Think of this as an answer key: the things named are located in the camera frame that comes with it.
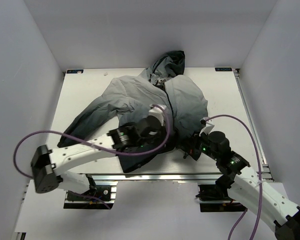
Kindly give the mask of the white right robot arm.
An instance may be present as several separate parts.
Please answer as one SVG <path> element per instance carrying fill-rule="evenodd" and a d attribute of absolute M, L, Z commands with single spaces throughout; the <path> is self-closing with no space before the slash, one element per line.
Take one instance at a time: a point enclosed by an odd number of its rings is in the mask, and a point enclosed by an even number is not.
<path fill-rule="evenodd" d="M 196 161 L 202 154 L 215 160 L 222 174 L 215 182 L 219 198 L 233 199 L 256 214 L 276 239 L 300 240 L 300 206 L 264 181 L 247 160 L 231 149 L 223 132 L 195 132 L 181 148 Z"/>

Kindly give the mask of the grey black gradient jacket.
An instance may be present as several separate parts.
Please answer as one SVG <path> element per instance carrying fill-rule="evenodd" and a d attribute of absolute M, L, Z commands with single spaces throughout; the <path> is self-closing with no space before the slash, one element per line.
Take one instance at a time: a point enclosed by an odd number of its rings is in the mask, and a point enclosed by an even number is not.
<path fill-rule="evenodd" d="M 201 119 L 208 116 L 208 101 L 184 71 L 184 51 L 173 50 L 138 76 L 112 79 L 102 95 L 73 120 L 65 134 L 85 139 L 114 116 L 118 117 L 120 126 L 137 123 L 148 115 L 152 104 L 165 105 L 170 119 L 170 138 L 157 154 L 173 150 L 200 131 Z"/>

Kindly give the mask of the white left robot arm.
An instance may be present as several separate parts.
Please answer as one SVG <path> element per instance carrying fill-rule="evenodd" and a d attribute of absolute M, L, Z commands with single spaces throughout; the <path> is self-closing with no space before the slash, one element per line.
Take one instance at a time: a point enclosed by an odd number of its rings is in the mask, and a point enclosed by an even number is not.
<path fill-rule="evenodd" d="M 163 143 L 167 131 L 165 120 L 148 116 L 137 123 L 128 123 L 110 130 L 87 143 L 48 149 L 39 146 L 31 160 L 35 191 L 45 194 L 63 189 L 80 194 L 89 200 L 95 196 L 96 185 L 88 174 L 78 174 L 71 169 L 99 159 L 149 156 Z"/>

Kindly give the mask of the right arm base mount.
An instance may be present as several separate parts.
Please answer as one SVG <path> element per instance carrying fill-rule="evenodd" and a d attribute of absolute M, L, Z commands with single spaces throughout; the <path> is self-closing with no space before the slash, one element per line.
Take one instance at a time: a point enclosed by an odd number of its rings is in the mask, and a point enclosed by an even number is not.
<path fill-rule="evenodd" d="M 230 198 L 227 190 L 234 183 L 228 176 L 222 175 L 214 184 L 200 184 L 198 194 L 201 213 L 231 213 L 246 210 L 241 203 Z"/>

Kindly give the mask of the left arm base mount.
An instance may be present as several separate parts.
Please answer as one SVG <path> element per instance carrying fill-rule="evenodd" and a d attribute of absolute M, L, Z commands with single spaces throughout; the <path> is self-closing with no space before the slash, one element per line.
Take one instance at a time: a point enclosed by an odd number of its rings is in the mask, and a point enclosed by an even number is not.
<path fill-rule="evenodd" d="M 66 192 L 63 208 L 73 210 L 110 210 L 115 202 L 117 182 L 93 179 L 85 175 L 89 181 L 89 190 L 84 193 Z"/>

